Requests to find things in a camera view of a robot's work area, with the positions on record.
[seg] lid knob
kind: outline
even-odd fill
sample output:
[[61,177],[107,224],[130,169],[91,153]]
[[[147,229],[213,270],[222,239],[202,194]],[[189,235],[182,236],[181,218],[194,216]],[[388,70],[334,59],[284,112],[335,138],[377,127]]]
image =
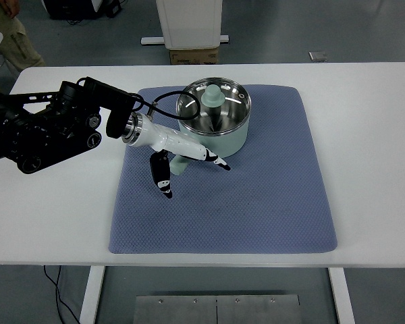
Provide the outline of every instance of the lid knob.
[[216,84],[210,84],[205,88],[204,94],[201,96],[201,103],[210,108],[221,106],[225,102],[225,95],[220,87]]

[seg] metal plate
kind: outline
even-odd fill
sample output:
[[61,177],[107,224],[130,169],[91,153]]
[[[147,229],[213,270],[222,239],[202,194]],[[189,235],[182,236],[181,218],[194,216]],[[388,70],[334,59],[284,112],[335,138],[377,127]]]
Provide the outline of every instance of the metal plate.
[[310,59],[312,62],[327,62],[327,54],[324,51],[309,52]]
[[299,324],[297,295],[244,295],[217,297],[217,324]]
[[297,295],[137,296],[135,324],[300,324]]
[[216,296],[137,296],[134,324],[216,324]]

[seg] khaki pants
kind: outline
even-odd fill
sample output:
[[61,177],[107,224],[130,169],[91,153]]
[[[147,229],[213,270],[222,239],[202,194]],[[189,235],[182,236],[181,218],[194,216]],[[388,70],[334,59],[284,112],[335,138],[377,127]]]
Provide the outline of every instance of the khaki pants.
[[31,66],[45,66],[43,58],[34,50],[27,37],[26,29],[17,19],[9,19],[0,5],[0,33],[3,40],[0,44],[0,53],[17,71]]

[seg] blue towel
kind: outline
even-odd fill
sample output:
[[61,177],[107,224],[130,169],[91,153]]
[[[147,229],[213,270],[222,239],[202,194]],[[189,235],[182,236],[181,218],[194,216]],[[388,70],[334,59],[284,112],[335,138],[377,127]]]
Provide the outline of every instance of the blue towel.
[[[244,86],[248,138],[231,171],[193,161],[171,175],[173,198],[152,178],[149,147],[128,146],[111,224],[112,253],[320,253],[337,240],[302,100],[295,88]],[[148,102],[184,87],[143,89]],[[159,102],[173,113],[177,97]],[[154,122],[178,130],[158,113]]]

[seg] mint green pot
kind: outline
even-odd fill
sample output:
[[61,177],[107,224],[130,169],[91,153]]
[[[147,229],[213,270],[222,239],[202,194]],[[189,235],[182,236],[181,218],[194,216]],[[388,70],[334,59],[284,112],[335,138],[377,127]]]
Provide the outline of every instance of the mint green pot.
[[[188,85],[184,91],[199,99],[201,112],[197,118],[179,120],[180,131],[222,158],[239,151],[248,136],[251,103],[246,89],[225,78],[205,78]],[[196,112],[196,103],[189,96],[181,95],[176,110],[180,116],[191,116]],[[189,162],[175,157],[170,163],[171,172],[181,174]]]

